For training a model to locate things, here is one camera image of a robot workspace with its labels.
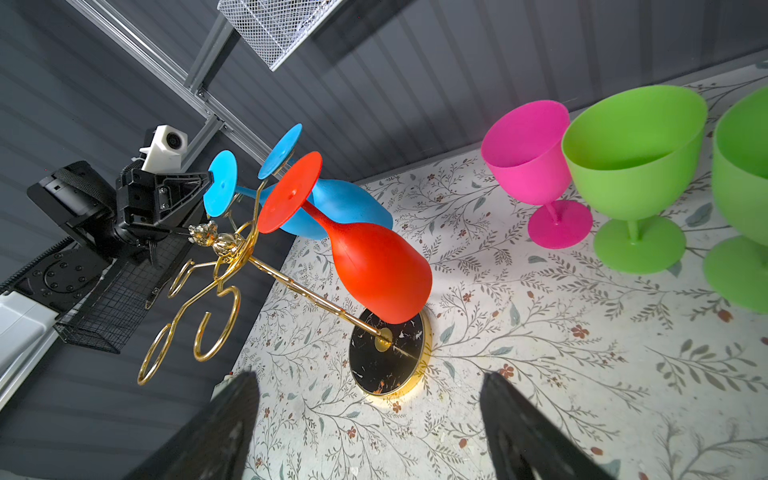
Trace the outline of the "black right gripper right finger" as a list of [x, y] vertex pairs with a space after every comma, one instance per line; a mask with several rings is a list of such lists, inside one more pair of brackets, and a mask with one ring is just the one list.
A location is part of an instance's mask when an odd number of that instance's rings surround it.
[[498, 479], [611, 477], [501, 374], [484, 374], [479, 405]]

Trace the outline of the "floral table mat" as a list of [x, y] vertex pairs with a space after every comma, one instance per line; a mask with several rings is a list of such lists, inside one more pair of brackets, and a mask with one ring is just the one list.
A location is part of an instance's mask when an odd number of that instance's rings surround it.
[[248, 479], [490, 479], [478, 406], [497, 372], [619, 479], [767, 475], [767, 319], [717, 295], [702, 261], [734, 230], [714, 207], [711, 149], [666, 212], [682, 260], [649, 276], [603, 266], [590, 242], [532, 243], [531, 208], [476, 150], [368, 191], [434, 271], [434, 351], [409, 394], [364, 394], [351, 327], [274, 286], [234, 369], [262, 398]]

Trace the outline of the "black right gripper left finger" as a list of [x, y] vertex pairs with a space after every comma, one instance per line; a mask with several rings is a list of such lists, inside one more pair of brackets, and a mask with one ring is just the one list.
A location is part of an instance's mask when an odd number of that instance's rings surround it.
[[240, 479], [246, 465], [260, 391], [254, 372], [234, 377], [195, 417], [128, 479]]

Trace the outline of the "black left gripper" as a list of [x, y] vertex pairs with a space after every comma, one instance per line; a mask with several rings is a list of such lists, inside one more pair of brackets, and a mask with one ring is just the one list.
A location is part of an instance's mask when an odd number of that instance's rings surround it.
[[213, 183], [213, 174], [150, 173], [135, 161], [115, 186], [100, 175], [89, 194], [106, 212], [89, 226], [96, 250], [110, 258], [155, 258], [161, 241], [173, 234], [198, 206]]

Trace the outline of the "magenta wine glass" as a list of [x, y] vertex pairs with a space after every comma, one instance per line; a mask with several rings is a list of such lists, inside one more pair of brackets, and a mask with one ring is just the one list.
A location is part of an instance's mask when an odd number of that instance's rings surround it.
[[505, 114], [481, 144], [481, 157], [502, 189], [537, 208], [527, 231], [533, 243], [551, 250], [577, 245], [593, 225], [587, 206], [562, 198], [572, 183], [562, 152], [569, 126], [565, 105], [538, 100]]

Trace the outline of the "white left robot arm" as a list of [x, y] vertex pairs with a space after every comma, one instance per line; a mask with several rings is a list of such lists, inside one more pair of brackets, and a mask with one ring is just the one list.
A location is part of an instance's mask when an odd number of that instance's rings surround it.
[[110, 185], [86, 161], [27, 190], [66, 238], [2, 283], [6, 305], [29, 302], [70, 345], [118, 354], [191, 246], [209, 172], [143, 170], [140, 159]]

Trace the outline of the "blue wine glass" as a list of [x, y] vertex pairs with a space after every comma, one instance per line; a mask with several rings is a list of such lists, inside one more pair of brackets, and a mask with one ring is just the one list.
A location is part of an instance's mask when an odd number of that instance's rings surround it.
[[[256, 190], [236, 185], [238, 166], [231, 151], [221, 151], [211, 162], [208, 171], [213, 175], [213, 183], [204, 194], [203, 203], [207, 215], [211, 218], [222, 216], [236, 194], [256, 199]], [[393, 228], [391, 213], [366, 190], [349, 182], [319, 179], [308, 201], [337, 223], [372, 223]], [[281, 229], [312, 240], [327, 237], [321, 225], [303, 209], [294, 214]]]
[[283, 135], [262, 164], [258, 173], [260, 180], [266, 180], [269, 176], [277, 173], [292, 157], [302, 131], [303, 125], [298, 123]]

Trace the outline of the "red wine glass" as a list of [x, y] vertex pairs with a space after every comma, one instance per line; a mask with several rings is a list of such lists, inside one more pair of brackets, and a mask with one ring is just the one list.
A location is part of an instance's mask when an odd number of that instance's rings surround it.
[[259, 215], [259, 231], [272, 233], [305, 210], [327, 232], [336, 272], [347, 291], [386, 323], [409, 321], [431, 294], [429, 263], [392, 230], [371, 223], [340, 224], [311, 204], [308, 196], [322, 167], [321, 154], [311, 152], [284, 174]]

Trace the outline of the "green wine glass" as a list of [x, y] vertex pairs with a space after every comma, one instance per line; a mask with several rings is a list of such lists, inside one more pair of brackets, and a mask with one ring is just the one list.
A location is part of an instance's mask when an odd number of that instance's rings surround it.
[[767, 89], [734, 104], [713, 136], [712, 193], [738, 235], [705, 257], [709, 285], [724, 299], [767, 312]]
[[655, 85], [606, 98], [570, 124], [562, 152], [580, 196], [608, 219], [594, 239], [605, 266], [647, 275], [682, 258], [686, 237], [661, 214], [693, 180], [707, 118], [698, 93]]

